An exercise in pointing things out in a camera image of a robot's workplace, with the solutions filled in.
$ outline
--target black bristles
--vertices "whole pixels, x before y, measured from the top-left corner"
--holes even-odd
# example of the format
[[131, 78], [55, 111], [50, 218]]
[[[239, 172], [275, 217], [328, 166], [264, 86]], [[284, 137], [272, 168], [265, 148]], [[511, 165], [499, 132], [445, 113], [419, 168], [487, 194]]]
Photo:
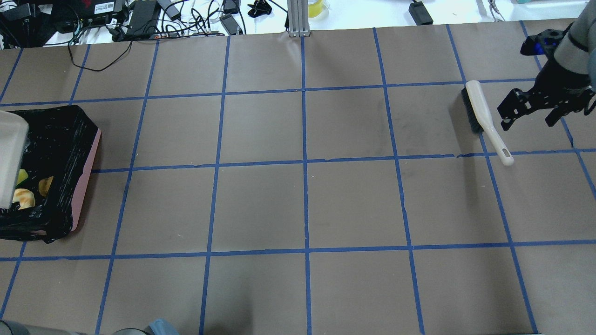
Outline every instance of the black bristles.
[[465, 87], [461, 90], [461, 97], [464, 99], [464, 106], [466, 112], [468, 113], [468, 121], [470, 121], [472, 132], [474, 134], [483, 132], [484, 129], [482, 129], [482, 126], [478, 123], [478, 119], [474, 114], [474, 107], [472, 107], [472, 102], [470, 101], [470, 96], [468, 95], [468, 90]]

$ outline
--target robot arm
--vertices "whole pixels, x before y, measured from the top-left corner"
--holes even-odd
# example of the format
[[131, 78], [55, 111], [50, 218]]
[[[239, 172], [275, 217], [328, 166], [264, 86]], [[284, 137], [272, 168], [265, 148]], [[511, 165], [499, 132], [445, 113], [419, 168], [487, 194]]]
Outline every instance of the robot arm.
[[521, 53], [545, 54], [548, 61], [536, 77], [534, 87], [527, 92], [511, 90], [499, 105], [503, 130], [509, 130], [519, 117], [540, 109], [552, 109], [545, 119], [550, 127], [571, 112], [583, 111], [584, 115], [592, 112], [594, 105], [588, 106], [594, 96], [592, 87], [596, 87], [595, 23], [596, 0], [590, 0], [565, 31], [549, 29], [526, 39]]

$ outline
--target white label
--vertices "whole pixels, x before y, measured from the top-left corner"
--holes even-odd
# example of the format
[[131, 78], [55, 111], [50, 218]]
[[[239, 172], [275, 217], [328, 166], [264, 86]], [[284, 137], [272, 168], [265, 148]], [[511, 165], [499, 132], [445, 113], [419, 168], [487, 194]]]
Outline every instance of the white label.
[[95, 5], [94, 14], [107, 13], [114, 11], [114, 2], [106, 2], [105, 4]]

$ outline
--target yellow tape roll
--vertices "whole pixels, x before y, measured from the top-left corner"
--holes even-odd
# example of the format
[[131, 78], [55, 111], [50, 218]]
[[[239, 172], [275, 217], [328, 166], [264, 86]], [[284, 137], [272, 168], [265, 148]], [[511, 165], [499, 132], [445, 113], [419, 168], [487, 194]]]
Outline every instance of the yellow tape roll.
[[316, 2], [314, 2], [313, 4], [308, 4], [308, 17], [317, 17], [323, 11], [323, 7], [323, 0], [316, 0]]

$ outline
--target white dustpan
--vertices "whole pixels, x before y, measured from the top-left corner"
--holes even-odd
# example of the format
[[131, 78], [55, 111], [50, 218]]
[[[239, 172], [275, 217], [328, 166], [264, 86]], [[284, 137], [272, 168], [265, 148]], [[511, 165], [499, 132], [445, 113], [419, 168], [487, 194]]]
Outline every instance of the white dustpan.
[[22, 117], [0, 110], [0, 208], [13, 203], [28, 130]]

